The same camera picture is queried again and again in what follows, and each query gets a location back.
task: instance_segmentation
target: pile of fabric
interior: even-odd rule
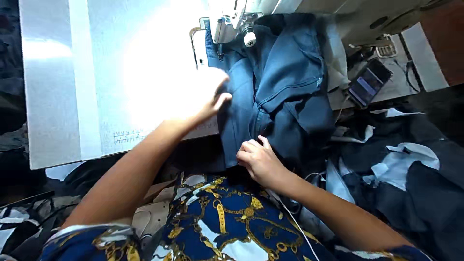
[[[327,191],[380,218],[436,259],[462,259],[463,148],[426,115],[405,107],[358,112],[334,135]],[[331,237],[321,222],[319,228]]]

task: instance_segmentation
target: white thread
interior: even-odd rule
[[[314,252],[314,249],[313,249],[313,246],[311,246],[311,243],[309,242],[308,240],[308,237],[305,236],[304,232],[303,232],[303,229],[301,229],[300,225],[298,225],[298,222],[295,220],[295,218],[292,216],[292,214],[290,213],[290,211],[288,210],[288,208],[285,206],[285,204],[282,202],[282,200],[280,200],[280,197],[272,190],[270,189],[266,189],[266,192],[269,194],[269,195],[272,195],[275,199],[277,199],[281,204],[282,206],[284,206],[285,210],[289,213],[289,215],[291,216],[291,218],[293,219],[293,222],[295,222],[296,226],[298,227],[298,229],[300,230],[300,232],[303,234],[303,237],[306,239],[306,242],[308,243],[309,247],[311,248],[311,251],[313,252],[313,255],[314,257],[316,258],[317,261],[320,261],[319,258],[317,257],[316,253]]]

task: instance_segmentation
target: person's left hand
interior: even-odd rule
[[[232,99],[230,93],[217,93],[229,80],[221,69],[202,68],[183,77],[185,83],[174,94],[176,103],[169,117],[171,120],[185,120],[190,128],[194,128],[216,115],[224,102]]]

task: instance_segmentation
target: dark blue fabric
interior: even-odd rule
[[[209,66],[225,70],[231,79],[224,91],[233,99],[218,115],[226,167],[237,164],[242,142],[263,135],[288,166],[305,172],[305,161],[334,128],[314,16],[266,16],[254,32],[253,47],[245,47],[240,37],[223,44],[222,61],[208,52]]]

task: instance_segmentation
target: blue and gold shirt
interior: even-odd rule
[[[149,260],[430,260],[409,246],[381,252],[336,246],[330,252],[312,234],[300,232],[265,191],[223,176],[181,174],[174,190],[161,240],[150,249]],[[139,261],[142,256],[132,227],[101,224],[59,231],[40,260]]]

